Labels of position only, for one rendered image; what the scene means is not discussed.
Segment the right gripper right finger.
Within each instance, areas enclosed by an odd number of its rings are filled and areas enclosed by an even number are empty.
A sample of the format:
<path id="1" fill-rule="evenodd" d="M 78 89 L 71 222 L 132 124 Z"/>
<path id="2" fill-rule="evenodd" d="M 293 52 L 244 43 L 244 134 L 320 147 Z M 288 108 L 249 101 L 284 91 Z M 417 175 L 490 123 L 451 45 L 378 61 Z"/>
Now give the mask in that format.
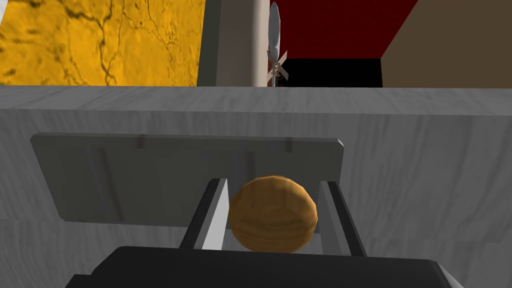
<path id="1" fill-rule="evenodd" d="M 324 255 L 367 255 L 346 200 L 335 181 L 320 182 L 318 226 Z"/>

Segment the grey drawer front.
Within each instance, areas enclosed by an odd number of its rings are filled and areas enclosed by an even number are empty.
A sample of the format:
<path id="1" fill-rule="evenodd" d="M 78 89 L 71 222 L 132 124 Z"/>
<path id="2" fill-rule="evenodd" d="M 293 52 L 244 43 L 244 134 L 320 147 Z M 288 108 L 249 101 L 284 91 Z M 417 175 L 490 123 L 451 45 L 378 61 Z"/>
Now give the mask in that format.
<path id="1" fill-rule="evenodd" d="M 337 138 L 156 134 L 35 134 L 30 139 L 59 217 L 66 222 L 187 227 L 211 179 L 228 196 L 279 175 L 317 201 L 339 182 Z"/>

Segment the brown wooden ball knob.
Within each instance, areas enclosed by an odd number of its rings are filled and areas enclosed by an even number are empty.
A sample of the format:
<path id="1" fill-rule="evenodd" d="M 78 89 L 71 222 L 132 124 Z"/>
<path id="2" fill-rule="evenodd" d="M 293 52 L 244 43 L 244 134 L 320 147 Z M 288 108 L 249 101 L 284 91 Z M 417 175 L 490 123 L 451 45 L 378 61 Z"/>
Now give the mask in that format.
<path id="1" fill-rule="evenodd" d="M 244 184 L 228 212 L 232 234 L 253 252 L 290 254 L 313 237 L 317 206 L 293 180 L 271 174 Z"/>

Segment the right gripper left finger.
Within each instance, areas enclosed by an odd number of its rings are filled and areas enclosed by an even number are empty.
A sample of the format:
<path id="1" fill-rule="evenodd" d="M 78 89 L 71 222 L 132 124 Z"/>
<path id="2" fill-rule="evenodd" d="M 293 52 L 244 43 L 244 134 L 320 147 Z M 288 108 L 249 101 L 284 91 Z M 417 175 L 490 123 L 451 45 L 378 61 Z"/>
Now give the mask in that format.
<path id="1" fill-rule="evenodd" d="M 204 190 L 180 249 L 221 250 L 229 213 L 226 178 L 213 178 Z"/>

